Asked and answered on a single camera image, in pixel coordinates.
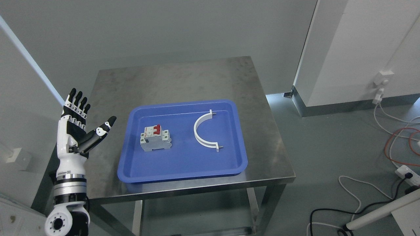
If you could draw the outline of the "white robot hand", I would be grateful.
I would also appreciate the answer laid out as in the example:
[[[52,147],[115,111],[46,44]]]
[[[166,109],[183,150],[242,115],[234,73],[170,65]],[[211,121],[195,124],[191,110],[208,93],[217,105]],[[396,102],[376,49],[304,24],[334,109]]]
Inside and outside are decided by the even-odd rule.
[[[82,98],[82,95],[82,91],[76,93],[76,89],[72,88],[63,105],[57,126],[57,157],[60,163],[56,171],[56,178],[67,174],[85,175],[84,164],[87,158],[80,153],[88,154],[102,142],[117,120],[116,116],[111,116],[105,123],[86,133],[77,125],[86,126],[87,113],[91,107],[90,104],[87,104],[87,97]],[[78,153],[70,152],[70,147],[78,147]]]

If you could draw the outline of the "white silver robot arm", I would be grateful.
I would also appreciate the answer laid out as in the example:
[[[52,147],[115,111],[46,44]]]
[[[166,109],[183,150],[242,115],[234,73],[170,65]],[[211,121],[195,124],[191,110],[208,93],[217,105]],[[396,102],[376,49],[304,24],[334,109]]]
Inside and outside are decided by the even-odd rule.
[[[90,225],[90,200],[84,164],[90,151],[107,137],[116,121],[111,116],[89,132],[86,119],[88,99],[72,88],[64,101],[57,126],[59,166],[53,174],[54,207],[44,230],[48,236],[87,236]]]

